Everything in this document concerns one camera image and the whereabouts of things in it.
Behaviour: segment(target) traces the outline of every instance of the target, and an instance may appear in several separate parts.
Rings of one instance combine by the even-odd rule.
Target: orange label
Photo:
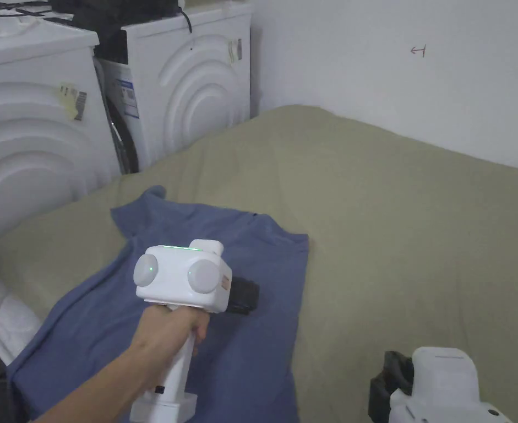
[[[224,275],[224,277],[221,279],[221,287],[225,289],[226,291],[229,291],[231,288],[231,280],[228,279],[227,276]]]

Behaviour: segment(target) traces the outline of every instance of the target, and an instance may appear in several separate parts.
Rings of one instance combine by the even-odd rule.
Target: white base
[[[157,402],[140,397],[132,406],[130,421],[133,423],[184,423],[194,416],[196,411],[194,394],[185,394],[177,403]]]

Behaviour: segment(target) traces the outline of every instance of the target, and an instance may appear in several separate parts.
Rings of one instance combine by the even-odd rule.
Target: black object
[[[257,308],[260,287],[255,282],[233,277],[231,280],[230,301],[228,313],[247,315]]]
[[[119,114],[118,108],[116,108],[108,96],[106,96],[106,105],[108,107],[108,117],[111,121],[111,132],[116,154],[122,165],[122,173],[125,175],[128,173],[138,173],[139,161],[134,139],[127,128],[126,122]]]
[[[73,14],[73,25],[96,31],[100,44],[95,55],[127,64],[124,25],[139,24],[183,14],[178,0],[49,0],[54,11]]]
[[[0,18],[11,18],[11,17],[22,17],[22,16],[31,16],[31,17],[42,17],[44,13],[51,12],[51,8],[47,8],[45,10],[41,10],[38,12],[30,12],[29,10],[23,9],[22,7],[37,7],[37,6],[45,6],[50,7],[50,4],[46,0],[40,1],[26,1],[19,3],[3,3],[0,2],[0,11],[10,11],[13,13],[3,14],[0,13]]]
[[[400,389],[412,395],[413,361],[396,351],[386,351],[384,368],[370,380],[368,415],[374,423],[388,423],[390,417],[390,396]]]

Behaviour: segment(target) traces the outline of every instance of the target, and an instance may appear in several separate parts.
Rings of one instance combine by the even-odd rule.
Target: mattress
[[[28,220],[0,238],[0,277],[42,319],[121,249],[109,209],[153,185],[310,236],[292,358],[302,422],[369,422],[384,351],[420,346],[469,353],[483,399],[518,421],[517,169],[285,107]]]
[[[0,358],[6,366],[40,329],[38,316],[0,280]]]

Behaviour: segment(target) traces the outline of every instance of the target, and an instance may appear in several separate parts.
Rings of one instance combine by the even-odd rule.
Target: handwritten mark
[[[425,44],[425,45],[423,46],[423,48],[415,48],[415,47],[414,47],[414,48],[412,49],[412,53],[413,53],[413,54],[415,54],[415,53],[416,53],[416,51],[423,51],[423,55],[421,55],[421,57],[425,57],[425,49],[426,49],[426,48],[427,48],[427,44]]]

